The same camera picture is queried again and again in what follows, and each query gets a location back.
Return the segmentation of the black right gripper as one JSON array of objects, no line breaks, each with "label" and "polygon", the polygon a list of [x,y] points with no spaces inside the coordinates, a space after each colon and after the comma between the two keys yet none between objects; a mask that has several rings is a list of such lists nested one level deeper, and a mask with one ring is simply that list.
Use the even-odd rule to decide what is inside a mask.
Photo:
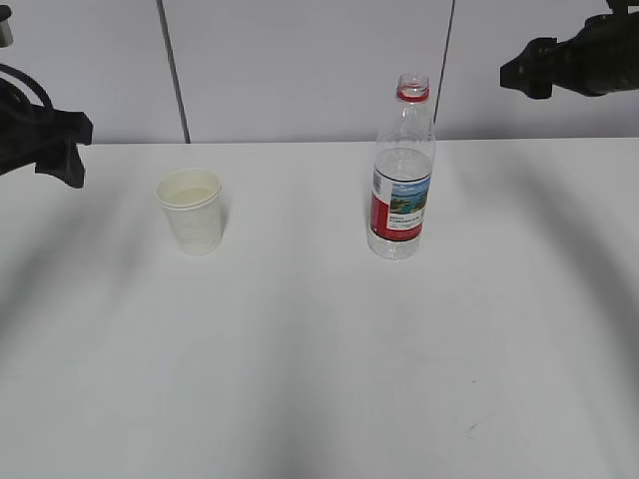
[{"label": "black right gripper", "polygon": [[590,17],[571,39],[531,40],[500,67],[499,85],[529,99],[549,99],[555,86],[583,96],[638,89],[636,1],[610,1],[611,12]]}]

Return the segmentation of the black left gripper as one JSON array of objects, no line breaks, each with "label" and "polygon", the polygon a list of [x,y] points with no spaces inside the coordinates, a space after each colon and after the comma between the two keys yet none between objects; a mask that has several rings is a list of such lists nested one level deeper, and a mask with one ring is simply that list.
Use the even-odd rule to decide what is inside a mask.
[{"label": "black left gripper", "polygon": [[93,142],[93,123],[82,112],[55,111],[29,100],[1,100],[1,175],[33,165],[36,174],[82,189],[86,170],[78,146]]}]

